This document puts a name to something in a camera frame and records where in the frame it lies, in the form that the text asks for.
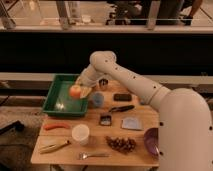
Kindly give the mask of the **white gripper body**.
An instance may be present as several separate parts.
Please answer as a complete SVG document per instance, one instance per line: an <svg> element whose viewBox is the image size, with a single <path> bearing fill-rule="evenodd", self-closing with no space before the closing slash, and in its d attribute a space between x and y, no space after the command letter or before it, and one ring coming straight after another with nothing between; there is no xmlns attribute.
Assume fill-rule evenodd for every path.
<svg viewBox="0 0 213 171"><path fill-rule="evenodd" d="M97 71L92 65L89 65L80 73L76 80L76 84L81 86L94 87L102 76L102 72Z"/></svg>

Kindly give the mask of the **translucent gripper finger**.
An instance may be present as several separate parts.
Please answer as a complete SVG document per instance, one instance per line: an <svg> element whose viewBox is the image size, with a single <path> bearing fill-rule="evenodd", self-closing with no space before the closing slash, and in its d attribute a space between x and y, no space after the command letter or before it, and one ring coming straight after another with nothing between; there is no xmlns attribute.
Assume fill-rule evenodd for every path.
<svg viewBox="0 0 213 171"><path fill-rule="evenodd" d="M86 98L92 91L91 87L87 87L87 86L82 86L81 87L81 93L80 93L80 97L81 98Z"/></svg>

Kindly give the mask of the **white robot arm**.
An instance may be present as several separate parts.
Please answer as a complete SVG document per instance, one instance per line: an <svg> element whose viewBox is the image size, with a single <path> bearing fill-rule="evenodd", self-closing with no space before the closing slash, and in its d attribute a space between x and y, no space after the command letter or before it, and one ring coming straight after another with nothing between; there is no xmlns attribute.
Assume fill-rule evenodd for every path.
<svg viewBox="0 0 213 171"><path fill-rule="evenodd" d="M116 63L112 51L96 51L80 74L92 87L108 74L159 114L159 171L213 171L213 114L206 100L187 88L170 90Z"/></svg>

